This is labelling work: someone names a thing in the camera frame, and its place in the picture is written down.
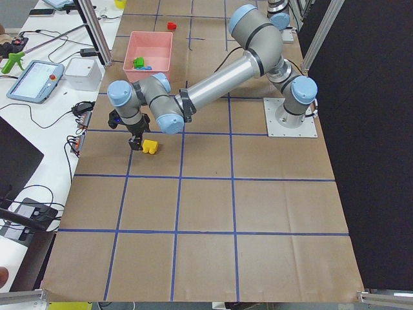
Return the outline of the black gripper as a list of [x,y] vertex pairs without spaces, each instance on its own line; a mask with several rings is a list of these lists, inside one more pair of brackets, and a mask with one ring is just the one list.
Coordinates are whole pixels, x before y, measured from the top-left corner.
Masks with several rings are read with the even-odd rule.
[[133,151],[143,150],[142,134],[144,132],[150,132],[149,123],[150,118],[148,115],[142,113],[140,110],[131,118],[121,117],[117,110],[111,111],[108,117],[108,126],[111,129],[116,129],[118,125],[124,125],[133,135],[128,140],[128,144]]

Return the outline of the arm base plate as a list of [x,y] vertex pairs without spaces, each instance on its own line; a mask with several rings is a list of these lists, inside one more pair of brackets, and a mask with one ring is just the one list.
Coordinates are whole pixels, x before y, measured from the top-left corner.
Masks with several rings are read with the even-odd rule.
[[281,36],[282,40],[284,43],[293,43],[294,42],[294,36],[293,36],[293,30],[292,29],[284,29],[281,31]]
[[284,107],[284,98],[263,98],[267,135],[270,138],[317,138],[316,124],[308,107],[300,116],[289,114]]

